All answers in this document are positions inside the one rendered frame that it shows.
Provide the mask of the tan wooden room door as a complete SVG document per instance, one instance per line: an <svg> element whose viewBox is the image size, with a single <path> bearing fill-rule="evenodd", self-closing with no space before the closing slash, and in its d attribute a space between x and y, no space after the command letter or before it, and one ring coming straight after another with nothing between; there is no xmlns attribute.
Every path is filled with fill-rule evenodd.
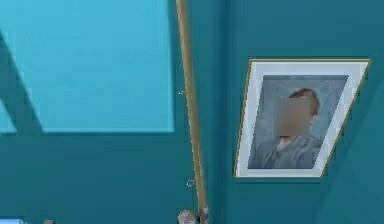
<svg viewBox="0 0 384 224"><path fill-rule="evenodd" d="M204 213L208 209L208 202L204 181L204 169L202 165L199 116L196 101L196 88L193 72L187 4L186 0L175 0L175 2L177 9L179 37L184 70L185 94L190 125L190 137L193 153L193 166L195 172L198 211L200 213Z"/></svg>

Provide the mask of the gold framed portrait picture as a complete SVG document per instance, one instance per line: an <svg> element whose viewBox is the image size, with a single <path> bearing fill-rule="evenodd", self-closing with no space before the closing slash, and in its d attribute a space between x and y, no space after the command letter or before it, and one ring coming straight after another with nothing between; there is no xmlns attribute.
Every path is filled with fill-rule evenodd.
<svg viewBox="0 0 384 224"><path fill-rule="evenodd" d="M236 178L320 178L368 59L251 59Z"/></svg>

